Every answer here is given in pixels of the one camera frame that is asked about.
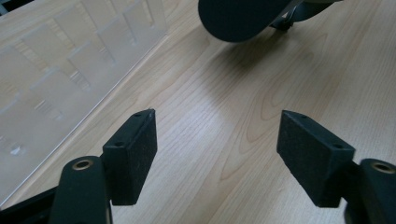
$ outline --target wood grain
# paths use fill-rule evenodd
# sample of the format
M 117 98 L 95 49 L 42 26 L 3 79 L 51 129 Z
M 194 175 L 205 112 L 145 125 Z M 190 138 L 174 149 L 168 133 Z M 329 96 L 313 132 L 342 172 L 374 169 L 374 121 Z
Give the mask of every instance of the wood grain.
M 282 109 L 358 151 L 396 162 L 396 2 L 346 0 L 287 33 L 241 44 L 207 33 L 197 1 L 164 0 L 167 37 L 22 186 L 10 206 L 57 185 L 134 112 L 157 110 L 159 151 L 137 205 L 115 223 L 344 223 L 316 208 L 276 154 Z

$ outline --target wooden table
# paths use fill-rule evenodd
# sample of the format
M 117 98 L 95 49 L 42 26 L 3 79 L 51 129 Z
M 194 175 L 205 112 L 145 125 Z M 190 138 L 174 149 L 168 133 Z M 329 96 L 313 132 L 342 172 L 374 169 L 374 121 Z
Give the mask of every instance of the wooden table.
M 158 153 L 135 206 L 115 223 L 344 223 L 319 209 L 276 153 L 283 109 L 396 162 L 396 2 L 346 0 L 287 33 L 229 44 L 197 1 L 164 0 L 168 35 L 8 200 L 57 185 L 63 166 L 100 155 L 134 112 L 157 111 Z

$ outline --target translucent plastic tray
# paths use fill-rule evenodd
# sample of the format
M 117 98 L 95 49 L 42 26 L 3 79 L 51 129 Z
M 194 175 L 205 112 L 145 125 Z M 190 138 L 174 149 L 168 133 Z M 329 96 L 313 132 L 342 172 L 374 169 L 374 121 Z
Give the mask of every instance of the translucent plastic tray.
M 81 0 L 0 49 L 0 205 L 165 32 L 161 0 Z

